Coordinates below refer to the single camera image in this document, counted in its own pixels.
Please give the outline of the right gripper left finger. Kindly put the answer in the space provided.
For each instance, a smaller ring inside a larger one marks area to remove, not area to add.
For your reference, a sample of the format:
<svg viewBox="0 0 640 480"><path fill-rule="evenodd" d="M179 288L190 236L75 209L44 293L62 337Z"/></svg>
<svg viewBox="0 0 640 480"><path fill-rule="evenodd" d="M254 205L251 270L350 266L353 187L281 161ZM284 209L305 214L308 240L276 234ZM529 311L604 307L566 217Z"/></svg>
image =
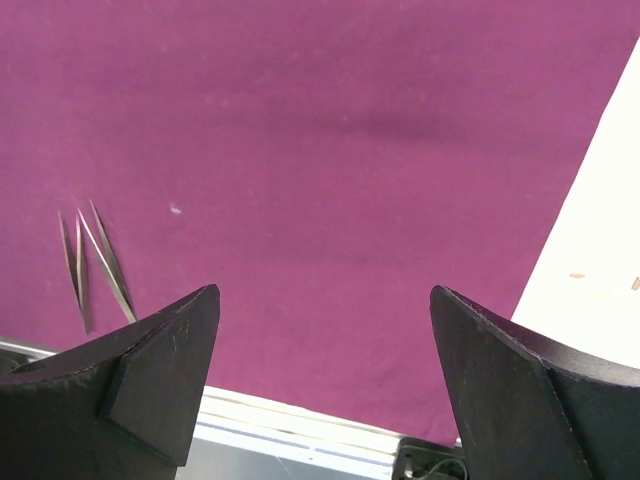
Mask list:
<svg viewBox="0 0 640 480"><path fill-rule="evenodd" d="M185 466L220 292L1 376L4 479L172 479Z"/></svg>

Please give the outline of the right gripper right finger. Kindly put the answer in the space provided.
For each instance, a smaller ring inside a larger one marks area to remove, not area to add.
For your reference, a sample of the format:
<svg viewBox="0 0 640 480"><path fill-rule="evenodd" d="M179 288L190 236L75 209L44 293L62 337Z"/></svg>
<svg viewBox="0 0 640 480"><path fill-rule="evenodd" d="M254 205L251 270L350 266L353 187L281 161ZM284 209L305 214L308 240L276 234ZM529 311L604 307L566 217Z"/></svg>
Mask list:
<svg viewBox="0 0 640 480"><path fill-rule="evenodd" d="M444 286L437 351L473 479L639 476L639 371L500 317Z"/></svg>

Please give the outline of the thin steel tweezers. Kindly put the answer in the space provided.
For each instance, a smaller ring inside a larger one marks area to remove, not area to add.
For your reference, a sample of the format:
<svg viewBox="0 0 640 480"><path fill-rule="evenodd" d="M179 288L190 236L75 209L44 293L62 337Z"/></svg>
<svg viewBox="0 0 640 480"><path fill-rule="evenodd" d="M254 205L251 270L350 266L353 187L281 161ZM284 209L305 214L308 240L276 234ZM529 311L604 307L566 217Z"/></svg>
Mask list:
<svg viewBox="0 0 640 480"><path fill-rule="evenodd" d="M111 245L109 236L106 231L105 224L95 205L90 200L89 205L93 215L95 229L92 230L89 222L86 220L84 213L78 209L78 217L81 231L84 232L90 241L94 253L97 256L99 265L106 278L107 284L116 299L125 319L129 324L138 321L133 306L132 297L130 295L124 273L118 261L117 255Z"/></svg>
<svg viewBox="0 0 640 480"><path fill-rule="evenodd" d="M58 222L64 249L65 262L71 279L79 313L82 318L83 328L86 334L90 334L93 330L93 322L89 307L89 284L86 252L80 216L76 215L75 217L75 244L72 244L71 236L61 212L58 213Z"/></svg>

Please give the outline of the purple cloth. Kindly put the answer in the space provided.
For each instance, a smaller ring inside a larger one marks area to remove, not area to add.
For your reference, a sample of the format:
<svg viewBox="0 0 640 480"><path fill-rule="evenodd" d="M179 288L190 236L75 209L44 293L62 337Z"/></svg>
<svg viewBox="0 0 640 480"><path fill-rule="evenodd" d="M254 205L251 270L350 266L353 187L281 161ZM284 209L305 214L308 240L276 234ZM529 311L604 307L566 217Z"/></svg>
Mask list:
<svg viewBox="0 0 640 480"><path fill-rule="evenodd" d="M438 443L447 285L510 315L635 1L5 1L1 332L85 339L59 224L139 316L221 292L210 385Z"/></svg>

